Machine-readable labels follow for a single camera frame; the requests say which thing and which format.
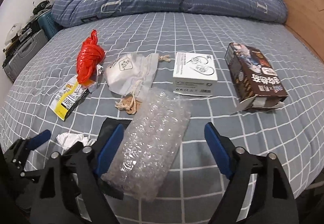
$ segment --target drawstring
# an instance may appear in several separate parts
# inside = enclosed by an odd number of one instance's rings
[[[170,55],[165,55],[165,56],[160,56],[159,57],[159,61],[166,61],[166,62],[170,62]],[[141,82],[143,82],[143,78],[141,77],[138,81],[136,81],[135,85],[134,85],[134,89],[132,90],[132,101],[131,103],[128,104],[124,104],[123,99],[120,99],[120,102],[115,102],[115,107],[119,110],[126,110],[126,111],[130,111],[132,109],[132,107],[134,106],[134,111],[131,114],[135,114],[137,112],[137,102],[136,102],[136,98],[135,98],[135,91],[137,89],[137,87],[140,85]]]
[[[136,99],[135,99],[135,91],[138,87],[138,85],[140,84],[140,82],[143,82],[142,79],[136,81],[135,85],[134,85],[134,89],[132,91],[132,101],[131,103],[128,105],[128,104],[124,104],[123,103],[123,99],[120,99],[120,102],[115,102],[115,107],[119,110],[126,110],[126,111],[130,111],[131,108],[134,106],[134,111],[131,113],[131,114],[135,114],[137,112],[137,102],[136,102]]]
[[[159,61],[166,61],[166,62],[170,62],[170,55],[165,55],[165,56],[160,56],[159,57]]]

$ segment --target brown cardboard box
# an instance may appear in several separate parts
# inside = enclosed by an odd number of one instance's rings
[[[288,94],[259,49],[232,42],[225,60],[240,98],[237,110],[270,110],[284,105]]]

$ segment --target headboard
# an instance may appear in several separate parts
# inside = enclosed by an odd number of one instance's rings
[[[324,0],[284,0],[286,28],[324,62]]]

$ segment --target product box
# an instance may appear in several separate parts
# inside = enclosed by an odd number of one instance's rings
[[[174,92],[211,97],[217,83],[212,55],[177,52],[173,71]]]
[[[237,110],[269,110],[284,105],[288,94],[259,49],[232,42],[225,60],[240,98]]]

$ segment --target blue gripper pad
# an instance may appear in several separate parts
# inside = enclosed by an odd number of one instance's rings
[[[102,148],[100,154],[98,155],[97,168],[94,173],[100,177],[102,174],[106,173],[110,167],[112,160],[120,146],[124,137],[124,127],[122,124],[118,124],[115,131],[112,133],[111,137]]]
[[[43,143],[47,142],[51,138],[51,131],[45,130],[40,134],[36,135],[34,138],[31,138],[26,145],[26,148],[33,151],[37,147],[41,146]]]
[[[230,179],[233,175],[233,172],[230,169],[230,157],[222,146],[218,135],[209,124],[205,125],[205,139],[213,154],[219,171],[225,175],[227,179]]]

